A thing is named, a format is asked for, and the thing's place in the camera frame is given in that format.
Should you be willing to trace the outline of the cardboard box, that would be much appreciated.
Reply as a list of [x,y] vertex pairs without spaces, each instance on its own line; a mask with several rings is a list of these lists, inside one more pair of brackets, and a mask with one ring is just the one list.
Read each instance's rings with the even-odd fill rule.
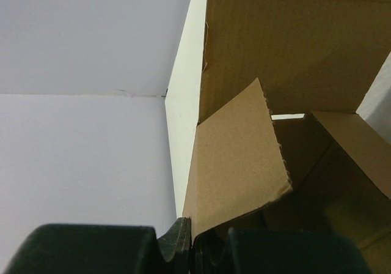
[[206,0],[183,214],[192,236],[272,230],[390,245],[390,145],[357,108],[390,53],[390,0]]

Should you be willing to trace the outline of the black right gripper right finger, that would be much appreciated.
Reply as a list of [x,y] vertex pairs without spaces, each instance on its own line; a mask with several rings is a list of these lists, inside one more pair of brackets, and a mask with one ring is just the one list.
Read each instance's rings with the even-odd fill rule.
[[230,228],[194,244],[194,273],[370,273],[352,241],[338,234]]

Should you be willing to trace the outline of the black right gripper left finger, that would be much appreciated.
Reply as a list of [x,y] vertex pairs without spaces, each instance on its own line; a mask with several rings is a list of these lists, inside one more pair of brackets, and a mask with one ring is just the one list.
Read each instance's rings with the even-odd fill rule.
[[187,273],[191,220],[161,237],[151,226],[44,224],[34,229],[5,273]]

